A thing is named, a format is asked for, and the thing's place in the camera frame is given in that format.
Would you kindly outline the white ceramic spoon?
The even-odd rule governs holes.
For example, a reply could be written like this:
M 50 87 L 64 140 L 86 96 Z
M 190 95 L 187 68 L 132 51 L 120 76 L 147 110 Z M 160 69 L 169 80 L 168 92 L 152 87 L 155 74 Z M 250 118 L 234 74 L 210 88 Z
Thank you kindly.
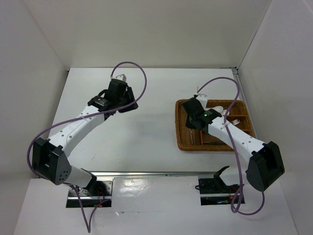
M 225 115 L 226 113 L 226 110 L 223 108 L 223 106 L 215 106 L 212 109 L 219 112 L 222 115 Z

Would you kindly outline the steel fork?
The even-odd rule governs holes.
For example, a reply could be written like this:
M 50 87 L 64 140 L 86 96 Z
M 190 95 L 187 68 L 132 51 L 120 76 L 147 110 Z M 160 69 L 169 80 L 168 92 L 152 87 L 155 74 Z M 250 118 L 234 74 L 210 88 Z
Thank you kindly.
M 233 125 L 238 125 L 240 122 L 241 122 L 241 121 L 240 121 L 239 119 L 235 119 L 235 120 L 233 120 L 231 123 L 232 123 Z

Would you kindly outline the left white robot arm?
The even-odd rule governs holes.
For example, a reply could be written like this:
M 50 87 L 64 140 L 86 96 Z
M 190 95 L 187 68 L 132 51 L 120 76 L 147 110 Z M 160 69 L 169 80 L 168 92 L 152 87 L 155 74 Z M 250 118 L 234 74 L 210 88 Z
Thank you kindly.
M 55 185 L 79 187 L 85 195 L 97 190 L 97 178 L 90 171 L 71 166 L 68 158 L 74 148 L 97 126 L 116 112 L 125 113 L 138 108 L 126 77 L 111 79 L 109 87 L 93 97 L 80 113 L 79 119 L 47 140 L 38 138 L 33 144 L 32 169 Z

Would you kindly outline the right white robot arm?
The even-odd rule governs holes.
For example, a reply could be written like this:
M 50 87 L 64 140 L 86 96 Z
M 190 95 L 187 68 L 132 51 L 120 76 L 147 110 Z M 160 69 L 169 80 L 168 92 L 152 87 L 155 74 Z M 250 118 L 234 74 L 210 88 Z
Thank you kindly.
M 227 144 L 248 163 L 247 169 L 225 166 L 214 174 L 213 186 L 219 192 L 232 185 L 249 184 L 264 192 L 281 175 L 285 168 L 278 145 L 265 143 L 233 125 L 215 109 L 204 108 L 204 102 L 193 97 L 182 103 L 187 114 L 186 127 L 202 130 Z

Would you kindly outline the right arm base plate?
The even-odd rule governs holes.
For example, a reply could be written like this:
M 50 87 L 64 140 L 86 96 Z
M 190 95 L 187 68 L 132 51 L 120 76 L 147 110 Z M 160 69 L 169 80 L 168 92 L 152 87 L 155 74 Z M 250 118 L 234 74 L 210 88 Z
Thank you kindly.
M 238 203 L 239 195 L 235 197 L 239 185 L 219 186 L 213 178 L 199 179 L 195 189 L 200 192 L 200 200 L 202 206 L 209 205 L 229 205 L 235 198 L 235 204 Z

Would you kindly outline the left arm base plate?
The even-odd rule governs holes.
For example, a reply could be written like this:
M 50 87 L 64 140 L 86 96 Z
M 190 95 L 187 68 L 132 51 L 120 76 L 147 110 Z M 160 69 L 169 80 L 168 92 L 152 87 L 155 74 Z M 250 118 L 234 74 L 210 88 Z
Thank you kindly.
M 82 206 L 84 208 L 110 208 L 112 206 L 112 187 L 113 180 L 97 181 L 93 192 L 76 186 L 78 195 L 80 196 Z M 79 208 L 79 198 L 76 192 L 69 188 L 66 208 Z

